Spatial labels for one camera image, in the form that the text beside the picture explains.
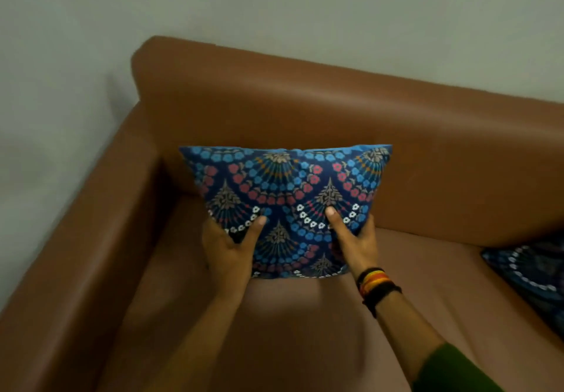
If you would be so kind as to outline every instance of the wall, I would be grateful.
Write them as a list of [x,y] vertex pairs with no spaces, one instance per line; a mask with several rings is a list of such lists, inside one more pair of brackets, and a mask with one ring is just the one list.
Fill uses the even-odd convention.
[[562,4],[0,0],[0,307],[135,103],[152,34],[564,102]]

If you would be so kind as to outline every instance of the dark patterned cushion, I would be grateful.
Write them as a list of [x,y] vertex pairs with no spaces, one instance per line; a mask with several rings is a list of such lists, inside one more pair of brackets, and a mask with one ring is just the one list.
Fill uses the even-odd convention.
[[347,271],[324,210],[353,233],[366,221],[391,146],[313,150],[180,147],[209,214],[236,243],[251,221],[268,222],[253,277],[327,277]]
[[564,339],[564,232],[482,257]]

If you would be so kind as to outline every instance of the bracelet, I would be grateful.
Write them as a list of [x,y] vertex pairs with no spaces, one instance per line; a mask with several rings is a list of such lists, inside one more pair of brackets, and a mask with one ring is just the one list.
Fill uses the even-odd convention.
[[380,267],[372,267],[362,272],[356,286],[363,297],[363,305],[376,318],[376,305],[392,291],[402,292],[402,289],[392,282],[390,277]]

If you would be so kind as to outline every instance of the green sleeve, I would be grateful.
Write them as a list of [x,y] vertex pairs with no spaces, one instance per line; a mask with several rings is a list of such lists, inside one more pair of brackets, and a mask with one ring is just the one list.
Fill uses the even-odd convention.
[[482,370],[449,343],[434,351],[413,382],[414,392],[503,392]]

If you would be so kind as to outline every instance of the black bracelet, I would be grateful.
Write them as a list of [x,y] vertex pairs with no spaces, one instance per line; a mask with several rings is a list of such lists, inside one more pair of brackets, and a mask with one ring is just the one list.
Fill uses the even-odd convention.
[[370,272],[375,272],[377,270],[381,270],[382,272],[386,272],[381,267],[369,267],[369,268],[367,268],[364,272],[362,272],[360,275],[358,275],[358,278],[356,279],[356,288],[358,290],[360,290],[360,286],[362,285],[362,282],[363,282],[364,278],[366,277],[366,275],[369,274]]
[[370,310],[370,313],[374,318],[376,318],[376,306],[380,303],[385,296],[390,294],[392,291],[402,292],[402,289],[394,284],[392,281],[386,281],[377,287],[374,287],[370,292],[364,297],[362,304]]

